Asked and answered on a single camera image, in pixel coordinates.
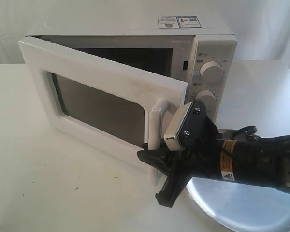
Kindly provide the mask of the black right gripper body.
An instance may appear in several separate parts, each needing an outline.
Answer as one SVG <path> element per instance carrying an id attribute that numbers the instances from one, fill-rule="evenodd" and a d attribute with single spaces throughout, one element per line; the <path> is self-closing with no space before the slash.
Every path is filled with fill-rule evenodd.
<path id="1" fill-rule="evenodd" d="M 193 145 L 183 151 L 157 150 L 158 169 L 167 179 L 155 195 L 159 205 L 173 207 L 176 199 L 193 177 L 221 180 L 217 127 L 206 127 Z"/>

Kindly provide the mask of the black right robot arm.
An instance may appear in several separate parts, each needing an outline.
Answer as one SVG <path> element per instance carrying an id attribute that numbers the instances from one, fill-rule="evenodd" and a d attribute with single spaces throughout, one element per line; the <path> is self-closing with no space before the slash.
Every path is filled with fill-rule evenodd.
<path id="1" fill-rule="evenodd" d="M 271 187 L 290 193 L 290 135 L 262 138 L 252 126 L 222 138 L 216 128 L 185 132 L 192 143 L 172 151 L 166 142 L 137 152 L 139 160 L 166 175 L 156 194 L 159 205 L 171 208 L 188 182 L 194 178 Z"/>

